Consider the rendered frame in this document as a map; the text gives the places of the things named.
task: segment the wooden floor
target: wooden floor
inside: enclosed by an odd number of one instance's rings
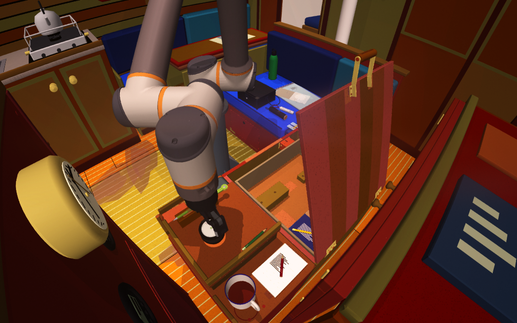
[[[230,155],[242,162],[255,152],[239,138],[226,131]],[[397,185],[414,158],[390,145],[388,181]],[[209,323],[225,323],[228,318],[216,306],[184,260],[176,254],[155,216],[157,209],[178,196],[158,151],[155,133],[141,137],[141,142],[81,174],[103,210],[165,273],[181,286]],[[383,188],[381,203],[391,190]],[[361,228],[377,213],[371,207],[361,221]],[[333,304],[312,321],[338,306]]]

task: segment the mug handle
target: mug handle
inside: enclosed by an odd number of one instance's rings
[[[260,306],[255,301],[251,301],[251,307],[253,307],[257,312],[260,311]]]

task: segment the red pencil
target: red pencil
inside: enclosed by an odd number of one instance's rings
[[[280,277],[282,277],[282,274],[284,272],[284,255],[281,256],[282,258],[280,259]]]

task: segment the gold clock case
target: gold clock case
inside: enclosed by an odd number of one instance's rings
[[[79,259],[104,244],[108,228],[99,228],[70,190],[59,156],[22,169],[16,192],[23,212],[39,236],[59,254]]]

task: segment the open lid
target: open lid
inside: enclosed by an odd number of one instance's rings
[[[393,62],[296,113],[311,217],[314,257],[352,228],[385,185],[388,167]]]

